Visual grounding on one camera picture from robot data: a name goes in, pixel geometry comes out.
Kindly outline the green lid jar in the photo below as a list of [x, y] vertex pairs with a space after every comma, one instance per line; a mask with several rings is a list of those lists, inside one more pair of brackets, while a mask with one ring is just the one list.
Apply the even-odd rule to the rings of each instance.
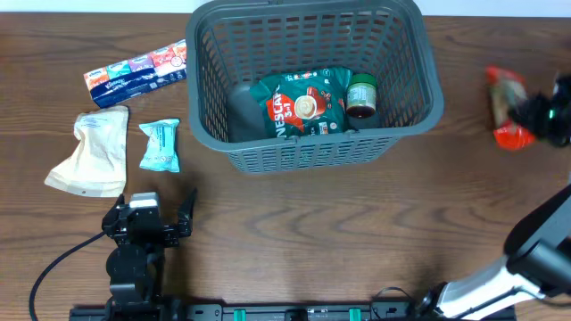
[[366, 73], [352, 75], [347, 87], [346, 114], [352, 118], [366, 119], [376, 111], [377, 79]]

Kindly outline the green Nescafe coffee bag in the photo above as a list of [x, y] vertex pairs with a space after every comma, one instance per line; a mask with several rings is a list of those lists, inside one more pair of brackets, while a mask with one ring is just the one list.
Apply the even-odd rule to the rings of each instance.
[[347, 129], [344, 103], [351, 77], [344, 67], [273, 74], [250, 94], [271, 138], [338, 134]]

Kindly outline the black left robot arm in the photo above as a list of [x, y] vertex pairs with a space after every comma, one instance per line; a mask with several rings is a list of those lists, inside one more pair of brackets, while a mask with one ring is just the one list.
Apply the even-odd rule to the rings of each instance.
[[136, 193], [129, 202], [120, 195], [104, 216], [102, 230], [117, 248], [106, 261], [112, 297], [121, 306], [150, 303], [161, 295], [164, 250], [179, 246], [192, 234], [197, 191], [193, 190], [177, 211], [178, 220], [161, 220], [156, 192]]

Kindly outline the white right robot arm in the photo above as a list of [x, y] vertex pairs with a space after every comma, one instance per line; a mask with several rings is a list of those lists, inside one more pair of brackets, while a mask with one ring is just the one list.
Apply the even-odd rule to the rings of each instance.
[[[570, 145], [570, 77], [556, 77], [553, 94], [527, 96], [515, 79], [502, 79], [492, 101], [505, 129], [530, 134], [558, 148]], [[564, 187], [522, 218], [509, 233], [503, 255], [459, 281], [444, 283], [417, 305], [419, 317], [482, 320], [519, 302], [556, 306], [570, 293], [570, 189]]]

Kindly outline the red spaghetti packet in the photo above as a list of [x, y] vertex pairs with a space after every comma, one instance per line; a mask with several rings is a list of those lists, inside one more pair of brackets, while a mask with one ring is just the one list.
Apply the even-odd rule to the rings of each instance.
[[527, 99], [524, 79], [511, 70], [496, 66], [487, 67], [485, 76], [496, 144], [509, 151], [521, 150], [532, 144], [535, 140], [533, 134], [509, 116], [510, 111]]

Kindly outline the grey plastic basket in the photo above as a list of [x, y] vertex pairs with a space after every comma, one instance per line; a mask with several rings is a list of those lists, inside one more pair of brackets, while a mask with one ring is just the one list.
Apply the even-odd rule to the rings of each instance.
[[[411, 1], [211, 1], [186, 25], [189, 126], [246, 173], [358, 164], [432, 129], [443, 92]], [[377, 81], [377, 110], [336, 133], [274, 137], [251, 87], [273, 74], [345, 67]]]

